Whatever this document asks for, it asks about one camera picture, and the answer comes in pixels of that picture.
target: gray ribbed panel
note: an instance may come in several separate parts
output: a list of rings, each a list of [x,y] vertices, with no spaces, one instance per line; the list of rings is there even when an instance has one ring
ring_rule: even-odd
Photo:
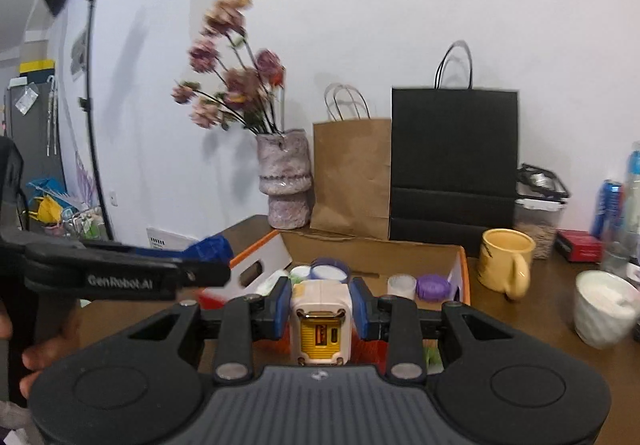
[[[318,380],[318,372],[328,376]],[[219,389],[167,445],[474,445],[418,390],[373,367],[267,367],[244,387]]]

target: red box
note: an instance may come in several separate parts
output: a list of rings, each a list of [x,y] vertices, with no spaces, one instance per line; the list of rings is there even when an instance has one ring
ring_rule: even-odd
[[[599,263],[602,241],[580,230],[558,230],[556,250],[570,263]]]

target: cardboard box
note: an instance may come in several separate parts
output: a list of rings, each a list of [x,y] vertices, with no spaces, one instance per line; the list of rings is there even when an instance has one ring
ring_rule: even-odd
[[[589,232],[558,230],[556,250],[570,263],[599,263],[602,242]]]
[[[308,265],[318,257],[332,257],[347,263],[352,276],[363,277],[375,296],[386,293],[386,281],[396,273],[414,277],[434,273],[449,279],[451,300],[471,304],[462,247],[379,241],[310,229],[270,232],[231,261],[231,281],[224,288],[206,288],[203,295],[228,300],[254,293],[277,269]],[[441,304],[417,298],[416,303],[425,309],[439,309]]]

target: yellow mug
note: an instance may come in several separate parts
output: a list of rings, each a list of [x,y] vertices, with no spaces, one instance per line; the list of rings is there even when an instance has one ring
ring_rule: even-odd
[[[529,289],[531,260],[536,242],[529,235],[509,229],[482,234],[478,280],[489,289],[516,300]]]

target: soda can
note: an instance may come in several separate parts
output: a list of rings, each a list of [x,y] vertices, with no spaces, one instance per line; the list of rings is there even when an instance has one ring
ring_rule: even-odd
[[[622,183],[606,180],[598,193],[596,215],[589,232],[593,237],[602,238],[602,232],[607,223],[618,219],[620,203],[622,202]]]

